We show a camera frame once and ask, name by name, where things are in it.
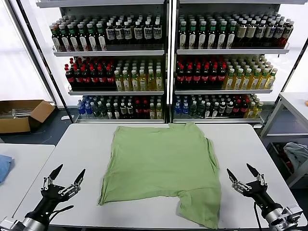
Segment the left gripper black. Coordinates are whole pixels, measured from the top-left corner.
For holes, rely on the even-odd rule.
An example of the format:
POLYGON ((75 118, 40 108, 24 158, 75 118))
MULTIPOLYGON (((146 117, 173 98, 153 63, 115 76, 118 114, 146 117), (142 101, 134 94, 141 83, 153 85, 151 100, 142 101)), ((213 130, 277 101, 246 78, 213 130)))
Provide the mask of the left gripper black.
POLYGON ((62 167, 63 164, 60 164, 48 177, 43 178, 43 187, 41 187, 42 199, 33 211, 25 215, 25 218, 31 218, 33 220, 50 220, 51 214, 59 203, 68 201, 69 194, 76 194, 81 190, 80 185, 83 182, 86 169, 83 169, 75 181, 66 188, 53 184, 53 181, 59 175, 62 167))

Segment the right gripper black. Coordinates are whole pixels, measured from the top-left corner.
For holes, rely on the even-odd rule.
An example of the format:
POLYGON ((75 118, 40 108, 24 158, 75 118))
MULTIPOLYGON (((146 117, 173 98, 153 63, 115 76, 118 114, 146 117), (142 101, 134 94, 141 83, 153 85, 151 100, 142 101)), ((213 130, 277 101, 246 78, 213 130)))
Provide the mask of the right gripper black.
POLYGON ((268 186, 265 182, 264 175, 259 173, 258 170, 250 164, 247 163, 246 166, 257 180, 247 184, 242 183, 241 181, 237 180, 237 178, 229 169, 227 169, 229 179, 232 182, 232 187, 240 194, 245 192, 246 197, 253 198, 256 204, 260 207, 261 215, 263 218, 265 218, 275 209, 282 209, 282 206, 279 203, 274 202, 273 199, 267 194, 268 186))

